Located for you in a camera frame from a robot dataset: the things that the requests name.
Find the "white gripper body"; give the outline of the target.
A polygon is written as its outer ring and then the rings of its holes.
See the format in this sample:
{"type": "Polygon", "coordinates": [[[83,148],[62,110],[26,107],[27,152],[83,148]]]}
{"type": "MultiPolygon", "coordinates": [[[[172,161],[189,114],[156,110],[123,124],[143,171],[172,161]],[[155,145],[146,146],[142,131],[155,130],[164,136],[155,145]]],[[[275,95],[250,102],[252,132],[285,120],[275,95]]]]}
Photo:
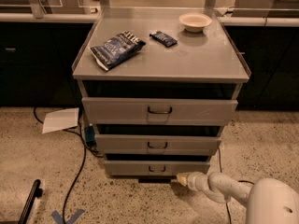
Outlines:
{"type": "Polygon", "coordinates": [[[200,172],[193,172],[187,176],[187,186],[193,191],[210,191],[208,175],[200,172]]]}

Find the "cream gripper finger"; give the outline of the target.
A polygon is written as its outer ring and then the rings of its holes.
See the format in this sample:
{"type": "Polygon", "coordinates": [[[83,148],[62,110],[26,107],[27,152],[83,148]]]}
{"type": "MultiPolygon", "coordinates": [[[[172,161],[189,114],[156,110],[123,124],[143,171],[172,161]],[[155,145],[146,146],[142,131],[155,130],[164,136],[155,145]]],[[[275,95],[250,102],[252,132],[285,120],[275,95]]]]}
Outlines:
{"type": "Polygon", "coordinates": [[[178,173],[177,174],[177,181],[184,187],[187,187],[189,184],[189,177],[190,173],[178,173]]]}

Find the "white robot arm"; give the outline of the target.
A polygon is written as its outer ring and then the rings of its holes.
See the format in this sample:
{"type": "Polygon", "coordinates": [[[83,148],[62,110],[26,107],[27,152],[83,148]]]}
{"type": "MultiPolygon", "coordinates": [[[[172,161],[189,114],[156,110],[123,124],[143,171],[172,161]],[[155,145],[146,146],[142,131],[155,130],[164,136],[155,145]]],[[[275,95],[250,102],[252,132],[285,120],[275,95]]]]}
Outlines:
{"type": "Polygon", "coordinates": [[[216,203],[232,198],[246,208],[246,224],[299,224],[299,194],[274,178],[264,178],[252,187],[224,173],[178,173],[177,181],[193,191],[202,191],[216,203]]]}

